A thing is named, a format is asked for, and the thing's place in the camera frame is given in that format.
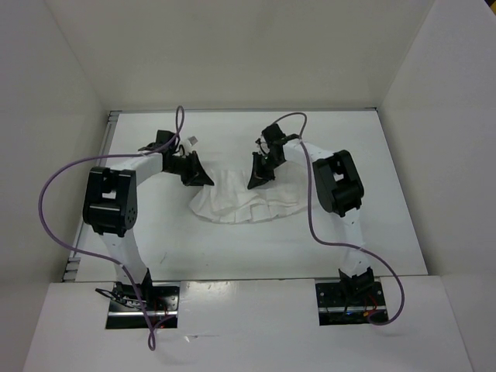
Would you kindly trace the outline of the white pleated skirt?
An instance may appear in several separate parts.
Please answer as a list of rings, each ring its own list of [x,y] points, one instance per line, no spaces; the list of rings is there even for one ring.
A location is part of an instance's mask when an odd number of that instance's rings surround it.
[[[214,181],[189,203],[198,217],[219,224],[266,222],[299,213],[307,207],[307,173],[303,166],[283,164],[275,179],[248,189],[250,174],[244,170],[209,169]]]

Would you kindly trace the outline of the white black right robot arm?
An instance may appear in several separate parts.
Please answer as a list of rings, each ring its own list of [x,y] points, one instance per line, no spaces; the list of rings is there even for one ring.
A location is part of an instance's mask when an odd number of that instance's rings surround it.
[[[247,187],[260,187],[275,179],[275,170],[286,162],[302,165],[309,173],[307,206],[325,216],[336,242],[346,248],[339,265],[339,294],[347,306],[358,304],[373,286],[374,273],[364,249],[360,226],[363,184],[351,154],[332,152],[289,136],[272,143],[258,139]]]

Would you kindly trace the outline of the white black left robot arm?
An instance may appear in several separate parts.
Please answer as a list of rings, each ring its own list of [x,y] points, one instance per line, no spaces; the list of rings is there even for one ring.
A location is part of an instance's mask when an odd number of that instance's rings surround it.
[[[138,218],[137,188],[159,173],[176,174],[185,186],[212,186],[195,151],[139,155],[114,167],[93,167],[88,175],[83,220],[100,236],[117,275],[117,299],[143,310],[156,301],[150,270],[133,232]]]

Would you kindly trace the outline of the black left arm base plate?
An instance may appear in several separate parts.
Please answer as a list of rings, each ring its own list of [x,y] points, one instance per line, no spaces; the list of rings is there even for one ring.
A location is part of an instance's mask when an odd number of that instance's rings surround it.
[[[146,305],[146,313],[155,329],[176,329],[180,287],[178,284],[159,285],[154,289],[154,298]],[[147,323],[133,290],[129,294],[118,294],[117,285],[112,291],[97,288],[97,291],[109,299],[105,328],[147,329]]]

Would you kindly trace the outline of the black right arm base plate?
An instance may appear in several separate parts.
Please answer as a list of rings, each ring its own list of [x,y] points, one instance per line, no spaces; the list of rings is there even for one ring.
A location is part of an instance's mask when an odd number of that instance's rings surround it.
[[[362,325],[368,317],[379,323],[389,319],[380,281],[355,299],[346,299],[338,281],[317,281],[315,292],[320,326]]]

